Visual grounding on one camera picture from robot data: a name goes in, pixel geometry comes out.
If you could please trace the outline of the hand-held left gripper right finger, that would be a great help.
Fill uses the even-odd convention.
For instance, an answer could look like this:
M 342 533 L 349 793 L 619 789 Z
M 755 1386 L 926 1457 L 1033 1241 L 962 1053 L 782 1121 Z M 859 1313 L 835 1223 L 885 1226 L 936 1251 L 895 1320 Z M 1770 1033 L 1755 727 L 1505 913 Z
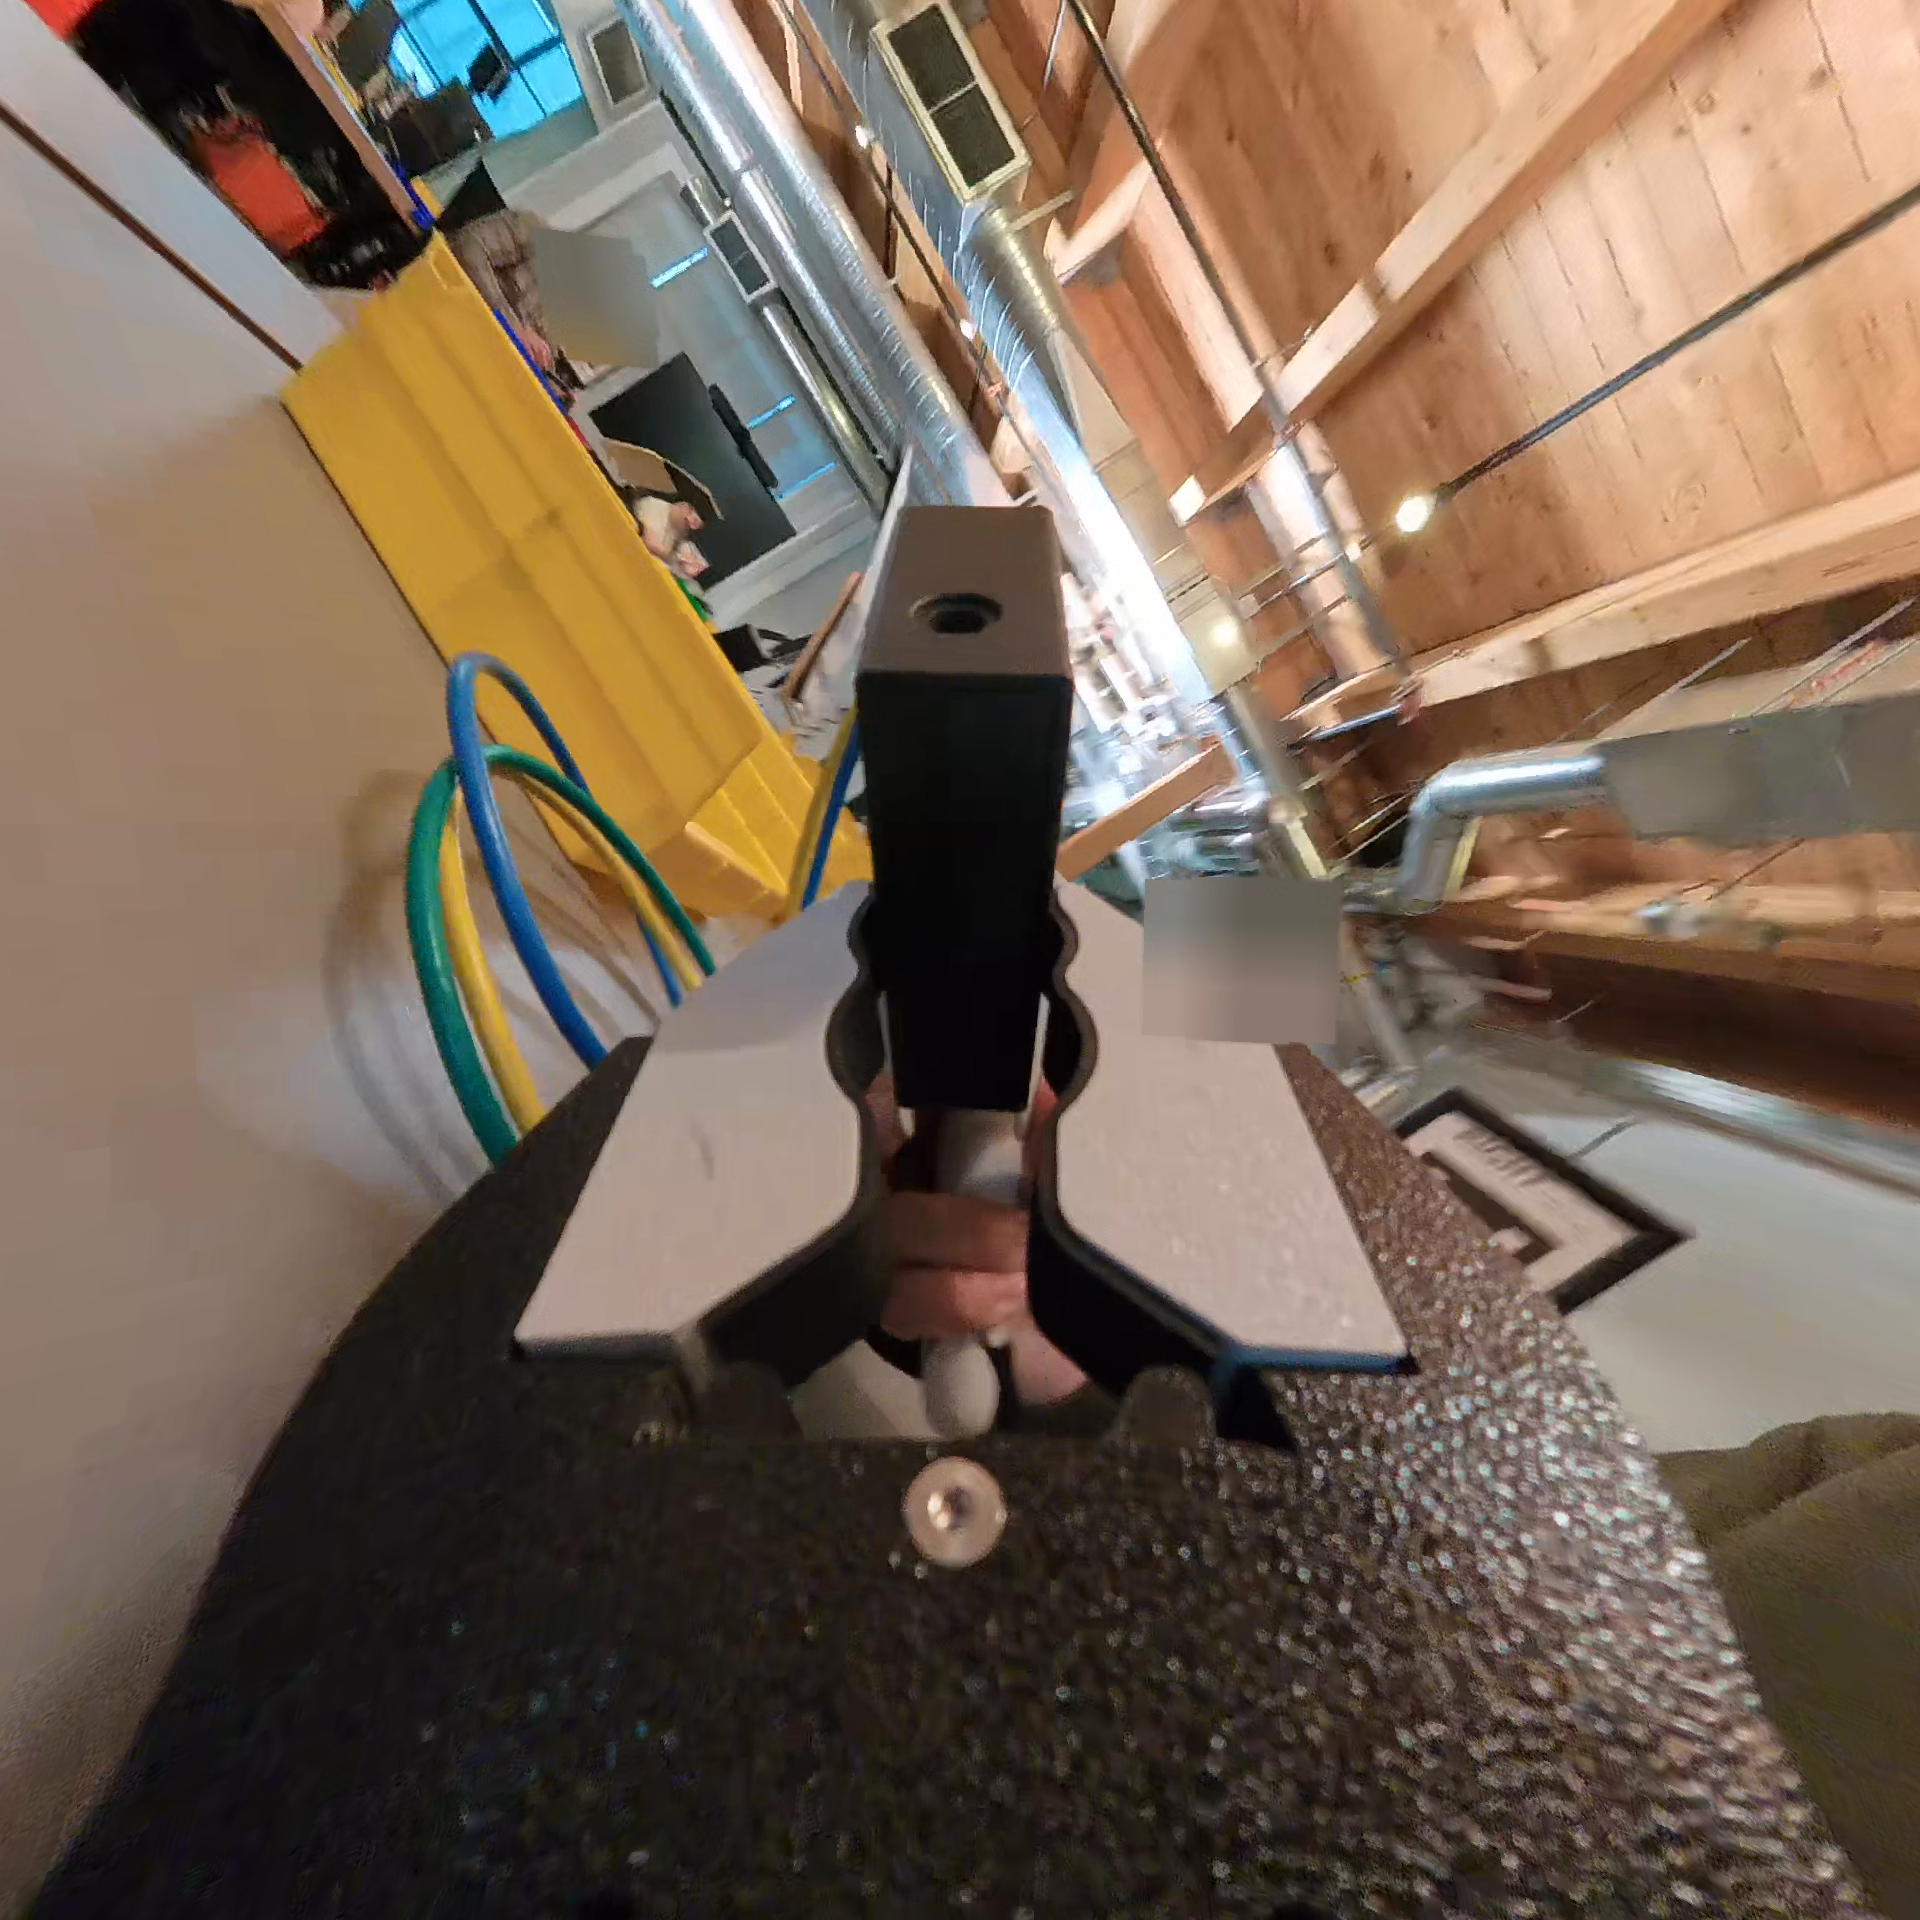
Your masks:
M 1270 1043 L 1153 1039 L 1142 930 L 1057 883 L 1026 1284 L 1046 1340 L 1122 1394 L 1406 1374 L 1412 1350 Z

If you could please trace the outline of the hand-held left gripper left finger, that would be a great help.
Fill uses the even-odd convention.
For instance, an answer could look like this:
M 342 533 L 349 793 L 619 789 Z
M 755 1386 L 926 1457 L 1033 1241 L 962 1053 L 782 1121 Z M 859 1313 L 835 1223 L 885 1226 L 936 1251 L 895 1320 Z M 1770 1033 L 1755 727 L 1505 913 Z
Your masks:
M 880 1317 L 883 1070 L 867 883 L 816 900 L 665 1017 L 515 1340 L 802 1383 Z

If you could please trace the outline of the black network switch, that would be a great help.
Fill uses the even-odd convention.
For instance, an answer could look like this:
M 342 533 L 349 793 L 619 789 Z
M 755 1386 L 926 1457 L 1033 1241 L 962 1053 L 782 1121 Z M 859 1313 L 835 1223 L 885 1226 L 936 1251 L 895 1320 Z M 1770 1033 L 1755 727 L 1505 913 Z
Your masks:
M 1020 1113 L 1057 956 L 1075 707 L 1053 517 L 906 509 L 855 707 L 895 1093 L 915 1113 Z

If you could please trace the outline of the person's right hand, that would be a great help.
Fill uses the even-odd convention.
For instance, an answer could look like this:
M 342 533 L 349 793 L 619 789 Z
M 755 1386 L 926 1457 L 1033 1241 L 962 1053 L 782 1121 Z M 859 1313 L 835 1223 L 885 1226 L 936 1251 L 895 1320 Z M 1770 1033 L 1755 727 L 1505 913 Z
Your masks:
M 883 1207 L 890 1289 L 873 1353 L 907 1379 L 923 1371 L 930 1340 L 1009 1331 L 1012 1391 L 1020 1410 L 1057 1407 L 1086 1390 L 1086 1374 L 1036 1330 L 1026 1299 L 1023 1167 L 1012 1200 L 966 1199 L 935 1186 L 935 1140 L 907 1139 L 889 1167 Z

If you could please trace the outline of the black bordered marker sheet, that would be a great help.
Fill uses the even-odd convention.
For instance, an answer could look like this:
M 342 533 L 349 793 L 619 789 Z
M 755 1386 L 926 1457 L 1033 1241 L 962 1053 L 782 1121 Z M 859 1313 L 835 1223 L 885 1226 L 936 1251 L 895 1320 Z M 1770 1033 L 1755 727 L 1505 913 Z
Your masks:
M 1449 1090 L 1390 1121 L 1406 1151 L 1517 1260 L 1529 1291 L 1572 1314 L 1693 1234 L 1545 1140 Z

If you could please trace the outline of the black flat panel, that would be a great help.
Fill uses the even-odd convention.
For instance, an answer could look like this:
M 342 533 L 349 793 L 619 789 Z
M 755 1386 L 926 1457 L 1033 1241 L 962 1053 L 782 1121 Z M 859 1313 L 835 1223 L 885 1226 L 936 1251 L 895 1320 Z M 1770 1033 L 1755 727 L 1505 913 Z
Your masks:
M 589 421 L 633 493 L 693 513 L 697 527 L 682 540 L 703 561 L 700 589 L 729 584 L 793 540 L 772 470 L 687 356 L 592 407 Z

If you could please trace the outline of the yellow plastic bin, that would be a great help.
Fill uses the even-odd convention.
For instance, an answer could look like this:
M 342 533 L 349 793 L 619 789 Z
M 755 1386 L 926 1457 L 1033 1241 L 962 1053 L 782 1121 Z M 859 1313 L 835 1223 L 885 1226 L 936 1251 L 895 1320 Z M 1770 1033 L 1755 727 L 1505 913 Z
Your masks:
M 693 917 L 780 921 L 819 777 L 439 239 L 283 407 L 442 661 L 527 684 Z

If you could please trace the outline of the orange equipment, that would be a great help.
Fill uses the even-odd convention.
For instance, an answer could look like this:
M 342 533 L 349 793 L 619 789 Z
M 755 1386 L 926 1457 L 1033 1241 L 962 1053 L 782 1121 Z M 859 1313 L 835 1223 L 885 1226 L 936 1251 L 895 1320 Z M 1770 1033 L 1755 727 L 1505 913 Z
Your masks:
M 277 259 L 299 254 L 327 229 L 332 219 L 256 123 L 229 114 L 193 126 L 187 156 L 219 200 Z

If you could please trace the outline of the white air vent grille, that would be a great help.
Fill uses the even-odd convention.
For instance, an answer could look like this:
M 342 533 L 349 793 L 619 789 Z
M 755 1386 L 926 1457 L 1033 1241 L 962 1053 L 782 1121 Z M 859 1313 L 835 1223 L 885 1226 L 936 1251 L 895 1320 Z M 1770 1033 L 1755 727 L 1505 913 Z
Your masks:
M 950 7 L 883 11 L 876 50 L 962 206 L 1026 181 L 1027 151 Z

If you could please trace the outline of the silver elbow duct with box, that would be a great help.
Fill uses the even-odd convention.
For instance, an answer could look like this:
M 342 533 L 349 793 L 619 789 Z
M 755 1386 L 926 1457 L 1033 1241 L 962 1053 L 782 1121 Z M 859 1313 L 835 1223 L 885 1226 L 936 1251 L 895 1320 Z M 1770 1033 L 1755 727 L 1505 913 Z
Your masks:
M 1616 813 L 1637 841 L 1707 847 L 1915 831 L 1916 691 L 1460 761 L 1415 794 L 1377 900 L 1429 916 L 1482 821 L 1587 807 Z

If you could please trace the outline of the spotlight on black rail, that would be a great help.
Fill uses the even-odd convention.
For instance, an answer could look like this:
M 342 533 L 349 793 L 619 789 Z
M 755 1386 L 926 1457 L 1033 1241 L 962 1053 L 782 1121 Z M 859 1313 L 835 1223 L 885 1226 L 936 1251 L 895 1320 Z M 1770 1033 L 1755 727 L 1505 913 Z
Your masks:
M 1779 267 L 1767 277 L 1756 281 L 1752 289 L 1739 293 L 1739 297 L 1725 300 L 1713 311 L 1707 311 L 1702 321 L 1679 330 L 1673 337 L 1660 344 L 1656 349 L 1647 349 L 1643 357 L 1632 361 L 1625 370 L 1613 371 L 1612 377 L 1602 377 L 1597 387 L 1585 390 L 1582 396 L 1572 399 L 1560 410 L 1555 410 L 1545 421 L 1530 424 L 1519 434 L 1509 437 L 1505 444 L 1489 450 L 1480 454 L 1475 464 L 1457 470 L 1452 477 L 1442 483 L 1406 496 L 1390 517 L 1393 536 L 1400 540 L 1417 539 L 1433 516 L 1442 516 L 1462 493 L 1476 490 L 1482 481 L 1493 477 L 1497 473 L 1509 470 L 1515 460 L 1522 454 L 1533 453 L 1536 446 L 1550 444 L 1557 434 L 1569 431 L 1573 424 L 1585 421 L 1593 416 L 1600 407 L 1616 401 L 1623 391 L 1637 387 L 1639 380 L 1652 377 L 1655 371 L 1666 370 L 1669 364 L 1679 361 L 1692 349 L 1699 349 L 1702 344 L 1710 344 L 1720 333 L 1729 327 L 1745 321 L 1749 316 L 1759 311 L 1767 300 L 1776 300 L 1783 293 L 1795 289 L 1797 284 L 1809 281 L 1812 274 L 1819 274 L 1825 267 L 1836 263 L 1849 253 L 1859 249 L 1872 239 L 1883 236 L 1893 224 L 1905 220 L 1907 214 L 1916 213 L 1916 181 L 1903 187 L 1897 194 L 1873 206 L 1872 213 L 1859 214 L 1857 220 L 1845 224 L 1800 259 L 1789 261 L 1789 267 Z

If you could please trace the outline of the large silver ventilation duct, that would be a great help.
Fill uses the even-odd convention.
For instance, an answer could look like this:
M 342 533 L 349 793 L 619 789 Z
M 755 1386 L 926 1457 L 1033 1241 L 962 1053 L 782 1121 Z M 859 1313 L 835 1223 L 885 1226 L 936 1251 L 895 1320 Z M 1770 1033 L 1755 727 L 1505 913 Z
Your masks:
M 985 203 L 956 200 L 880 59 L 876 24 L 890 9 L 900 3 L 802 3 L 802 19 L 949 270 L 980 349 L 1002 377 L 1020 434 L 1036 453 L 1060 516 L 1070 523 L 1069 546 L 1077 567 L 1103 589 L 1113 621 L 1140 641 L 1182 653 L 1186 637 L 1157 576 L 1086 446 L 1069 377 L 1080 364 L 1080 341 L 1042 259 L 1039 226 L 1020 210 L 1026 181 Z

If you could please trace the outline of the slim silver ventilation duct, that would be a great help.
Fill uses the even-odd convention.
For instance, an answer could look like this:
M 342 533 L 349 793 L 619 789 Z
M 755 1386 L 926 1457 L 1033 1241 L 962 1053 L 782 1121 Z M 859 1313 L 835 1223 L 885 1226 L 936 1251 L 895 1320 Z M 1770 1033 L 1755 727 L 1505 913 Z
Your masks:
M 910 454 L 929 507 L 1009 507 L 967 416 L 736 11 L 619 3 L 619 14 L 876 454 L 890 466 Z

